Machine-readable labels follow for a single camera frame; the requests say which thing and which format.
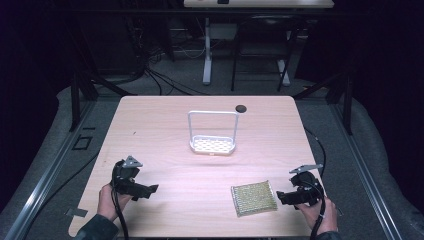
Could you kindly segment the black metal frame stand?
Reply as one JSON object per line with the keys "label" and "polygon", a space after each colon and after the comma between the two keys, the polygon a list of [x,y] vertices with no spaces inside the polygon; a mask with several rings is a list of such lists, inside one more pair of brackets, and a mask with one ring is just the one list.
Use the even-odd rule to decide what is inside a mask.
{"label": "black metal frame stand", "polygon": [[325,96],[328,104],[338,104],[342,100],[342,126],[348,135],[352,135],[351,115],[353,103],[353,76],[356,72],[354,67],[345,67],[342,71],[333,74],[325,80],[307,87],[305,90],[293,96],[295,100],[304,99],[319,89],[328,87]]}
{"label": "black metal frame stand", "polygon": [[73,77],[71,79],[72,123],[70,131],[74,131],[82,122],[80,98],[84,97],[89,102],[92,102],[99,97],[99,93],[94,86],[95,83],[106,87],[121,97],[133,96],[133,93],[123,90],[98,74],[85,36],[78,27],[67,27],[67,32],[71,43],[70,49],[72,52],[70,55],[73,64]]}

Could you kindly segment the white background desk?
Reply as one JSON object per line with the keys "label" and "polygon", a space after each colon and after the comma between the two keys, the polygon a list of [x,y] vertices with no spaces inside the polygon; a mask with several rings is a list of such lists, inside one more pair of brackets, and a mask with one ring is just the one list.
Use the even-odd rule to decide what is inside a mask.
{"label": "white background desk", "polygon": [[[331,9],[333,0],[183,0],[185,8],[189,10],[274,10],[274,9]],[[212,75],[212,40],[229,40],[235,36],[234,23],[212,23],[210,17],[205,18],[205,62],[203,70],[203,84],[211,83]]]}

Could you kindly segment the black tape square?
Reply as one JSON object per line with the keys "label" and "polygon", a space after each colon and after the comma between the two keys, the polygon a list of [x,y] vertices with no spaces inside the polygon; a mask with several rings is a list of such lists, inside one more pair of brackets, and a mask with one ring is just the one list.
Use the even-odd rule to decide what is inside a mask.
{"label": "black tape square", "polygon": [[72,146],[73,150],[87,150],[92,142],[92,136],[79,135]]}

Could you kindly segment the person's right hand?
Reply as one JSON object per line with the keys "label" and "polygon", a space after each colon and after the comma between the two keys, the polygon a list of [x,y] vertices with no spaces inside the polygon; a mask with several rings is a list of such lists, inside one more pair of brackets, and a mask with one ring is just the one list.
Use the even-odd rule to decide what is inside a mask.
{"label": "person's right hand", "polygon": [[299,204],[297,207],[303,214],[307,225],[319,236],[327,232],[338,231],[338,213],[336,205],[325,197],[325,211],[321,212],[322,201],[319,200],[315,205]]}

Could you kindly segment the grey tape strip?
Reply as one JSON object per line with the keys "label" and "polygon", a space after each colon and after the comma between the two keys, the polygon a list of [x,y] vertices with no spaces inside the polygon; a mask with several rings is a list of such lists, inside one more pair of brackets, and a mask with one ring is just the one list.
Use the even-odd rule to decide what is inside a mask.
{"label": "grey tape strip", "polygon": [[79,209],[79,208],[69,208],[65,214],[70,217],[82,217],[84,218],[87,215],[87,210]]}

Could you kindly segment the person's left hand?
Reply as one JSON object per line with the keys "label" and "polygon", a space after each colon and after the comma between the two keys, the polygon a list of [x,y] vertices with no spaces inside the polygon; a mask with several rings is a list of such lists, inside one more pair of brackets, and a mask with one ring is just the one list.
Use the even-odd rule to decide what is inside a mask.
{"label": "person's left hand", "polygon": [[[117,195],[118,206],[123,210],[127,203],[131,200],[130,195]],[[99,191],[99,203],[97,207],[97,214],[105,217],[113,222],[118,214],[112,200],[112,187],[110,184],[104,185]]]}

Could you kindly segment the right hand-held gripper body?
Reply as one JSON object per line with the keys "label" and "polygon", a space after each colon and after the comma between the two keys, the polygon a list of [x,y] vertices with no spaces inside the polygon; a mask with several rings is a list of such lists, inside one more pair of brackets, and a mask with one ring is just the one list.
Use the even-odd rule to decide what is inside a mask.
{"label": "right hand-held gripper body", "polygon": [[323,188],[311,170],[319,170],[322,167],[322,164],[301,165],[290,171],[290,174],[293,174],[290,181],[293,186],[297,187],[291,205],[308,203],[313,206],[318,202],[323,195]]}

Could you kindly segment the black metal chair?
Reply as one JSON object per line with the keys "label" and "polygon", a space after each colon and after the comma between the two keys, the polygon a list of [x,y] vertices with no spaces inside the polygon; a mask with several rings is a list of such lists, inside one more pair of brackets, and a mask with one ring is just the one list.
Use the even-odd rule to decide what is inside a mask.
{"label": "black metal chair", "polygon": [[[235,90],[238,75],[277,74],[277,90],[280,91],[285,84],[297,36],[304,24],[304,20],[295,15],[253,15],[238,22],[232,52],[231,90]],[[243,58],[250,62],[273,60],[277,69],[264,71],[256,66],[239,69],[238,62]]]}

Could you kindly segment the white sponge holder rack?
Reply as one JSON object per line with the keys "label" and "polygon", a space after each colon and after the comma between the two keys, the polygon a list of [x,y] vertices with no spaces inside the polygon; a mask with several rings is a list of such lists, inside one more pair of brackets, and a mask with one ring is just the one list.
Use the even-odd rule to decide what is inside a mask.
{"label": "white sponge holder rack", "polygon": [[187,114],[189,145],[196,154],[231,155],[236,149],[239,114],[192,110]]}

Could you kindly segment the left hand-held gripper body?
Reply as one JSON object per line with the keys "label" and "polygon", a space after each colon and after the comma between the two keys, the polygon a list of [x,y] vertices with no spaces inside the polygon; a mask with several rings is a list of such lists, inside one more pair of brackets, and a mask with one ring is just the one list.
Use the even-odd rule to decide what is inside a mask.
{"label": "left hand-held gripper body", "polygon": [[118,161],[112,170],[112,188],[122,195],[143,197],[146,193],[145,187],[134,180],[141,166],[142,164],[132,156]]}

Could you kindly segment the aluminium floor rail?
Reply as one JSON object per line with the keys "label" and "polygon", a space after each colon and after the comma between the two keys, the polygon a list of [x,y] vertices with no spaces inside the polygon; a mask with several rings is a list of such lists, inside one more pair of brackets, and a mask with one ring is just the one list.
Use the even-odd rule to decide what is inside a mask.
{"label": "aluminium floor rail", "polygon": [[392,214],[389,211],[389,208],[386,204],[386,201],[383,199],[378,187],[374,181],[374,178],[371,172],[368,169],[368,166],[365,162],[363,154],[361,153],[355,136],[349,134],[346,130],[343,119],[342,119],[342,110],[337,105],[329,105],[329,109],[335,118],[337,126],[342,133],[349,151],[353,156],[353,164],[355,165],[356,172],[360,178],[362,186],[367,194],[367,197],[371,203],[371,206],[375,212],[376,217],[381,225],[381,228],[386,236],[387,240],[404,240],[397,227]]}
{"label": "aluminium floor rail", "polygon": [[71,128],[71,105],[59,104],[55,116],[38,153],[15,191],[12,199],[0,214],[0,240],[23,240],[31,222],[41,209],[52,188],[71,145],[77,139],[81,124],[90,116],[96,102],[83,104],[80,120]]}

